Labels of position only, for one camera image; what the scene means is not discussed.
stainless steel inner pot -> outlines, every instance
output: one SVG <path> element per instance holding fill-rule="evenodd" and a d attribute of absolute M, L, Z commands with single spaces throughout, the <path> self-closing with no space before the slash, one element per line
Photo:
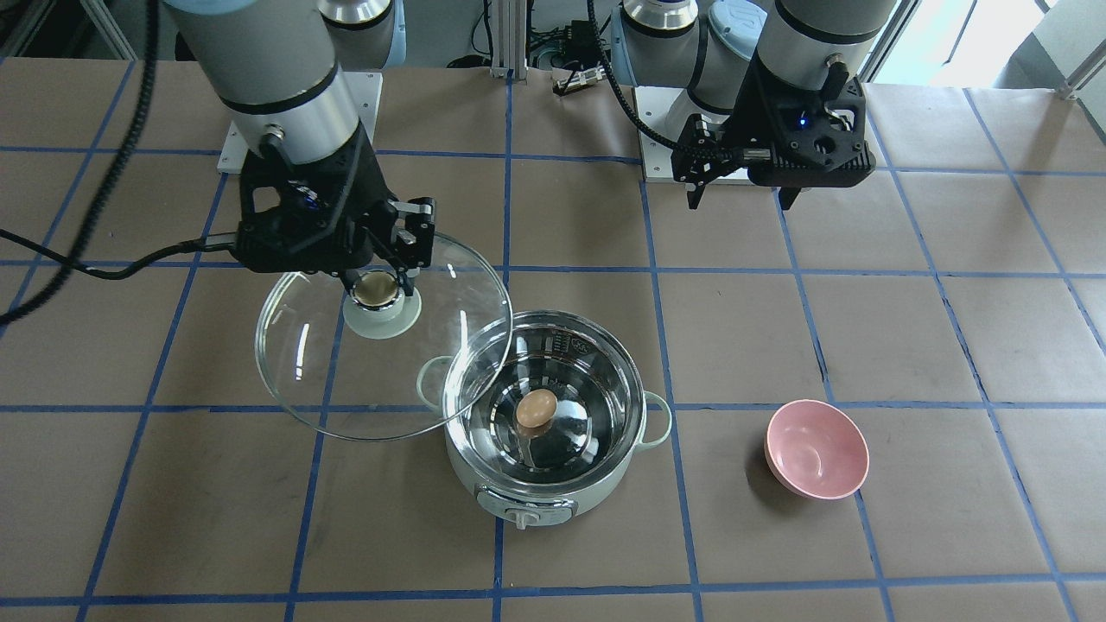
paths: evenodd
<path fill-rule="evenodd" d="M 511 339 L 503 366 L 472 366 L 480 351 Z M 629 353 L 603 328 L 563 311 L 514 315 L 514 330 L 492 324 L 476 335 L 446 377 L 446 417 L 467 403 L 456 387 L 478 386 L 471 374 L 495 374 L 491 388 L 447 424 L 462 459 L 501 490 L 570 494 L 602 480 L 630 453 L 643 423 L 645 391 Z M 547 388 L 556 413 L 541 428 L 514 421 L 519 401 Z"/>

glass lid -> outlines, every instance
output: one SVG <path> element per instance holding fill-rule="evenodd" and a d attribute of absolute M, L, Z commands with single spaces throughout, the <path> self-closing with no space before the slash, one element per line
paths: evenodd
<path fill-rule="evenodd" d="M 494 373 L 449 374 L 452 365 L 498 371 L 509 340 L 474 344 L 482 329 L 511 326 L 503 282 L 474 250 L 435 235 L 434 260 L 408 272 L 407 296 L 386 263 L 347 274 L 289 272 L 265 300 L 254 339 L 258 370 L 280 405 L 311 427 L 351 440 L 390 440 L 446 423 L 447 374 L 456 416 Z"/>

pot rim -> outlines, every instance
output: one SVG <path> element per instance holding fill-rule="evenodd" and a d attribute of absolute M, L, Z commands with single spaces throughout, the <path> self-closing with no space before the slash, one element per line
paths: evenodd
<path fill-rule="evenodd" d="M 628 388 L 628 403 L 622 435 L 614 443 L 611 450 L 607 452 L 607 455 L 588 470 L 571 479 L 550 483 L 525 481 L 491 468 L 473 449 L 471 443 L 469 443 L 468 429 L 471 407 L 466 408 L 463 412 L 455 413 L 451 412 L 453 410 L 452 404 L 447 403 L 445 405 L 447 408 L 446 417 L 448 418 L 446 423 L 447 440 L 452 444 L 462 462 L 469 468 L 473 469 L 478 477 L 487 481 L 489 486 L 508 494 L 541 498 L 559 497 L 571 495 L 603 481 L 615 473 L 619 465 L 628 462 L 630 456 L 634 455 L 634 447 L 637 445 L 644 429 L 643 424 L 646 407 L 645 386 L 633 357 L 630 357 L 625 345 L 611 334 L 609 331 L 586 318 L 567 311 L 522 311 L 512 315 L 512 330 L 508 335 L 501 336 L 502 333 L 500 333 L 500 335 L 495 336 L 510 339 L 518 334 L 519 331 L 526 329 L 554 326 L 560 330 L 572 331 L 574 334 L 592 343 L 604 355 L 612 357 L 613 354 L 620 360 L 620 363 L 616 364 L 615 367 L 618 371 L 619 379 Z M 581 332 L 577 326 L 587 329 L 589 332 Z M 507 360 L 511 359 L 511 351 L 513 351 L 513 348 L 508 351 Z M 450 367 L 447 373 L 447 385 L 449 385 L 449 379 L 455 374 L 463 373 L 465 365 L 460 363 L 460 361 L 456 361 L 455 365 Z"/>

pot handle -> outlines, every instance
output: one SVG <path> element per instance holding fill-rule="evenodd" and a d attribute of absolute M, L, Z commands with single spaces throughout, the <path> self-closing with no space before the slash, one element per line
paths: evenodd
<path fill-rule="evenodd" d="M 435 366 L 438 363 L 444 363 L 452 360 L 453 360 L 452 356 L 435 356 L 434 359 L 430 359 L 429 361 L 422 364 L 422 369 L 418 371 L 418 376 L 415 379 L 415 391 L 418 392 L 418 398 L 421 400 L 422 403 L 426 404 L 428 408 L 430 408 L 436 413 L 441 412 L 441 405 L 434 404 L 426 398 L 426 393 L 422 392 L 422 381 L 426 380 L 426 372 L 429 371 L 430 367 Z"/>
<path fill-rule="evenodd" d="M 665 433 L 661 434 L 660 438 L 657 438 L 656 440 L 649 440 L 648 443 L 646 443 L 641 438 L 638 438 L 637 445 L 634 446 L 634 452 L 644 452 L 646 449 L 653 449 L 657 445 L 660 445 L 665 440 L 668 440 L 668 435 L 672 433 L 672 407 L 668 405 L 668 402 L 665 402 L 665 398 L 657 395 L 656 393 L 650 393 L 648 391 L 645 392 L 645 401 L 646 403 L 651 402 L 660 406 L 660 412 L 662 412 L 665 416 L 668 417 L 668 425 L 665 426 Z M 648 422 L 649 410 L 646 408 L 645 413 L 646 413 L 645 421 Z M 643 437 L 645 436 L 645 422 L 641 423 L 641 436 Z"/>

brown egg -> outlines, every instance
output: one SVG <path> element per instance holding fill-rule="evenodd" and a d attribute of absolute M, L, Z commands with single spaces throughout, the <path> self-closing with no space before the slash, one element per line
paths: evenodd
<path fill-rule="evenodd" d="M 514 426 L 514 433 L 518 434 L 520 438 L 533 440 L 534 438 L 538 438 L 549 432 L 551 427 L 553 427 L 552 421 L 547 421 L 538 427 L 526 427 L 520 424 Z"/>
<path fill-rule="evenodd" d="M 514 408 L 514 421 L 523 427 L 541 427 L 556 412 L 556 395 L 547 388 L 531 391 Z"/>

